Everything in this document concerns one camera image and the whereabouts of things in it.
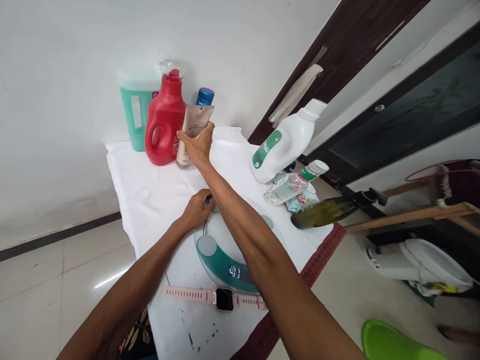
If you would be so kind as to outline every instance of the beige tube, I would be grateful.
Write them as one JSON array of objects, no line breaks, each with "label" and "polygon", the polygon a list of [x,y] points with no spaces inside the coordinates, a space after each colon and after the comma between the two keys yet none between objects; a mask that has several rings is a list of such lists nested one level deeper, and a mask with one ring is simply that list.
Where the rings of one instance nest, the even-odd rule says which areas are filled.
[{"label": "beige tube", "polygon": [[[183,120],[183,126],[181,130],[187,134],[189,138],[196,137],[203,129],[207,127],[214,108],[215,106],[213,105],[187,105],[185,119]],[[186,169],[190,166],[190,156],[187,153],[187,149],[185,148],[183,141],[180,141],[180,144],[178,145],[176,165],[180,169]]]}]

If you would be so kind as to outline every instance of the red mat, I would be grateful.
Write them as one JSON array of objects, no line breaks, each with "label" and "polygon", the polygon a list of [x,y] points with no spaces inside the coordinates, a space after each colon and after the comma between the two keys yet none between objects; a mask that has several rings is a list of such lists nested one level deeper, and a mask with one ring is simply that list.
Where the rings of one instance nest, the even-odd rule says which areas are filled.
[{"label": "red mat", "polygon": [[[303,281],[311,288],[346,234],[338,223],[320,244],[300,273]],[[230,360],[266,360],[279,340],[279,332],[274,325],[270,313],[258,323],[250,337]]]}]

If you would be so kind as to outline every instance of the dark green bottle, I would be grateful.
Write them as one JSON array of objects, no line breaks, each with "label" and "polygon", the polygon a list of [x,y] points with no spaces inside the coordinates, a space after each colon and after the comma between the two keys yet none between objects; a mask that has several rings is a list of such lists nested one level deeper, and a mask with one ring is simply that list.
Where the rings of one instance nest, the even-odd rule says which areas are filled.
[{"label": "dark green bottle", "polygon": [[310,205],[297,213],[290,220],[298,229],[320,227],[335,223],[353,214],[358,209],[374,204],[385,206],[387,197],[379,191],[370,188],[347,196],[332,197]]}]

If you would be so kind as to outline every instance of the white towel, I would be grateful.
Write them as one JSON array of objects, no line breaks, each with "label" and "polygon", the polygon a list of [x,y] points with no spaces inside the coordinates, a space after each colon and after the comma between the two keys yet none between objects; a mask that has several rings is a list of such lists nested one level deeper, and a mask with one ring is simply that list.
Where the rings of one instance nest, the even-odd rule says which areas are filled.
[{"label": "white towel", "polygon": [[268,117],[268,121],[273,123],[273,127],[276,128],[280,122],[285,119],[293,109],[297,106],[301,98],[304,97],[307,90],[313,84],[318,74],[323,71],[322,67],[317,64],[310,66],[305,72],[295,81],[290,90],[286,93],[285,97],[281,100],[280,104]]},{"label": "white towel", "polygon": [[[175,162],[153,165],[145,152],[132,150],[130,141],[106,147],[123,228],[138,259],[182,214],[190,196],[207,184],[194,166],[180,170]],[[290,222],[285,206],[267,204],[262,198],[267,185],[258,183],[249,168],[249,161],[257,149],[258,146],[242,137],[239,128],[218,127],[213,132],[210,160],[233,189],[270,215],[300,272],[333,225],[299,230]],[[216,287],[200,261],[192,233],[180,242],[165,273],[173,286]],[[213,306],[165,298],[161,289],[167,283],[166,276],[148,306],[159,359],[229,359],[245,344],[267,313],[248,309],[218,312]]]}]

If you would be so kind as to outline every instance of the red wire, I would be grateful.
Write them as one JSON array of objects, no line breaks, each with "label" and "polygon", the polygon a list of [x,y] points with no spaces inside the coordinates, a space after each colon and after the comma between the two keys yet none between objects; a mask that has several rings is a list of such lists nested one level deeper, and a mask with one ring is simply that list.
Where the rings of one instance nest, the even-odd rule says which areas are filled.
[{"label": "red wire", "polygon": [[439,163],[434,164],[434,165],[430,165],[430,166],[424,167],[423,169],[418,170],[418,171],[415,171],[415,172],[411,173],[410,175],[408,175],[408,176],[405,178],[405,181],[406,181],[406,182],[418,181],[418,180],[423,180],[423,179],[428,179],[428,178],[434,178],[434,177],[437,177],[437,176],[440,176],[440,175],[446,175],[446,174],[452,174],[452,173],[480,173],[480,170],[477,170],[477,169],[452,170],[452,171],[436,172],[436,173],[431,174],[431,175],[427,175],[427,176],[423,176],[423,177],[418,177],[418,178],[414,178],[414,179],[409,179],[409,178],[411,178],[411,177],[412,177],[413,175],[415,175],[415,174],[421,173],[422,171],[431,169],[431,168],[436,167],[436,166],[438,166],[438,165],[449,164],[449,163],[456,163],[456,162],[459,162],[459,161],[465,161],[465,159],[448,160],[448,161],[443,161],[443,162],[439,162]]}]

